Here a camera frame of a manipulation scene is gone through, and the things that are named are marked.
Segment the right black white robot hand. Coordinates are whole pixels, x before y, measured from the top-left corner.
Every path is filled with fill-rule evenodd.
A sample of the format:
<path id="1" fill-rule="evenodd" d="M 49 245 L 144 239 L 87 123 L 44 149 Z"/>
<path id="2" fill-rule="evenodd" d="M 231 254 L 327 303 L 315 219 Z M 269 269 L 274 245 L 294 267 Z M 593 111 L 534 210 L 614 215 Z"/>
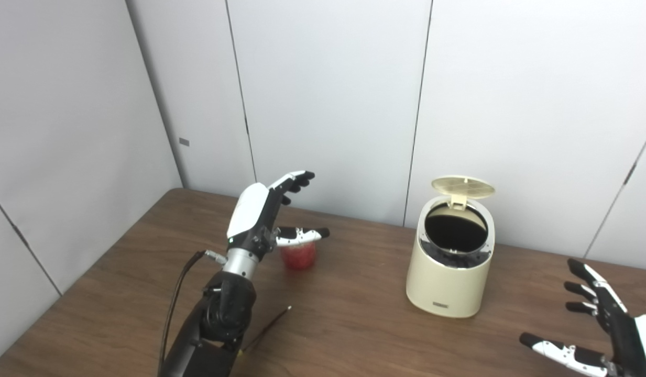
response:
<path id="1" fill-rule="evenodd" d="M 586 263 L 570 258 L 567 265 L 586 284 L 566 281 L 564 288 L 586 300 L 567 302 L 565 308 L 596 319 L 610 338 L 612 356 L 530 332 L 522 332 L 520 343 L 581 375 L 646 376 L 646 314 L 632 316 L 610 283 Z"/>

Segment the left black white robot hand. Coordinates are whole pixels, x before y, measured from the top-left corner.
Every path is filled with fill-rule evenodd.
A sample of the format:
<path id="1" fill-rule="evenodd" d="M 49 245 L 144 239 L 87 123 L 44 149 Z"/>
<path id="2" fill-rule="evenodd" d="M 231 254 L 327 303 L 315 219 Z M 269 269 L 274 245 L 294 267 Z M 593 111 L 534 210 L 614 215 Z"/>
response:
<path id="1" fill-rule="evenodd" d="M 274 248 L 301 246 L 328 238 L 328 228 L 277 227 L 282 207 L 291 204 L 288 193 L 309 185 L 315 174 L 297 170 L 285 174 L 270 186 L 256 182 L 239 196 L 227 230 L 227 257 L 246 256 L 262 260 Z"/>

